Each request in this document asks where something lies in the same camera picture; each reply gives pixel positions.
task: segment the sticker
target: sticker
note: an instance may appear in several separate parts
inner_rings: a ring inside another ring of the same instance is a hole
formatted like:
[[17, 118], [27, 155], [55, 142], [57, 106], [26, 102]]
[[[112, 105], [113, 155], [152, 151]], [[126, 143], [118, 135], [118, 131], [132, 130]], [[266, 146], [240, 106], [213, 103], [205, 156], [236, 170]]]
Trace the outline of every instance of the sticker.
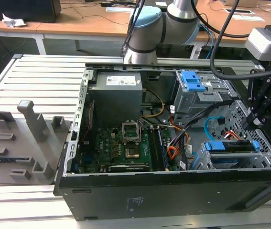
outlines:
[[128, 198], [126, 203], [126, 212], [134, 212], [141, 205], [143, 205], [144, 197]]
[[193, 152], [193, 146], [192, 145], [187, 145], [187, 151], [189, 153], [192, 153]]
[[156, 1], [155, 4], [157, 6], [167, 6], [167, 3], [166, 2], [163, 2], [163, 1]]
[[107, 85], [111, 86], [135, 86], [135, 76], [130, 75], [109, 75]]
[[174, 114], [175, 107], [173, 105], [170, 105], [170, 113]]
[[203, 86], [212, 86], [212, 84], [210, 82], [206, 82], [206, 83], [201, 83]]
[[241, 21], [265, 21], [263, 18], [258, 16], [243, 16], [243, 15], [233, 15], [235, 20]]
[[185, 170], [186, 164], [183, 161], [180, 161], [180, 167]]

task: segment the black computer case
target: black computer case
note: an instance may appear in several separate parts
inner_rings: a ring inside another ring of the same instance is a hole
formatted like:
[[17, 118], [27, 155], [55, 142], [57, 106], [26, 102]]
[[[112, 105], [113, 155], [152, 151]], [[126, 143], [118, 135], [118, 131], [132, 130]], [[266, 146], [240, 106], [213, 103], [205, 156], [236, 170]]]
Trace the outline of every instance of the black computer case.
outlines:
[[0, 0], [0, 20], [4, 14], [13, 19], [54, 23], [60, 12], [60, 0]]

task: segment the side panel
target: side panel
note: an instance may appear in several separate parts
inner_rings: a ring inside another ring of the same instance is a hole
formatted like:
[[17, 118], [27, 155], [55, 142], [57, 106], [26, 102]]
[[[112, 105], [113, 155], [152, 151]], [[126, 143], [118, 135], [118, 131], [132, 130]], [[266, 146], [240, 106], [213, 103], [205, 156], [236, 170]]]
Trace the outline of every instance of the side panel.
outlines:
[[65, 188], [62, 193], [76, 220], [123, 219], [251, 211], [271, 199], [271, 184]]

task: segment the green motherboard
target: green motherboard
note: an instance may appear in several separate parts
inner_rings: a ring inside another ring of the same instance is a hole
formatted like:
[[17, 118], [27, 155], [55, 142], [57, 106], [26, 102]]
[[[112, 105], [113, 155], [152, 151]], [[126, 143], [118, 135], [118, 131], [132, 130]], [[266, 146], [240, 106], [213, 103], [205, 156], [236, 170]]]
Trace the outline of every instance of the green motherboard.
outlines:
[[[145, 171], [154, 171], [152, 160], [155, 157], [151, 155], [152, 143], [149, 142], [149, 134], [151, 132], [150, 128], [142, 128], [140, 132], [141, 141], [139, 143], [132, 141], [124, 143], [122, 128], [99, 128], [93, 152], [83, 152], [81, 154], [79, 172], [103, 173], [109, 172], [113, 166], [122, 167], [122, 165], [129, 167], [143, 166], [146, 168]], [[166, 146], [171, 141], [170, 131], [167, 128], [163, 128], [160, 132], [163, 144]], [[125, 136], [135, 137], [134, 131], [127, 130]], [[160, 144], [158, 134], [155, 134], [155, 142], [153, 144]], [[167, 168], [175, 170], [170, 164], [168, 164]]]

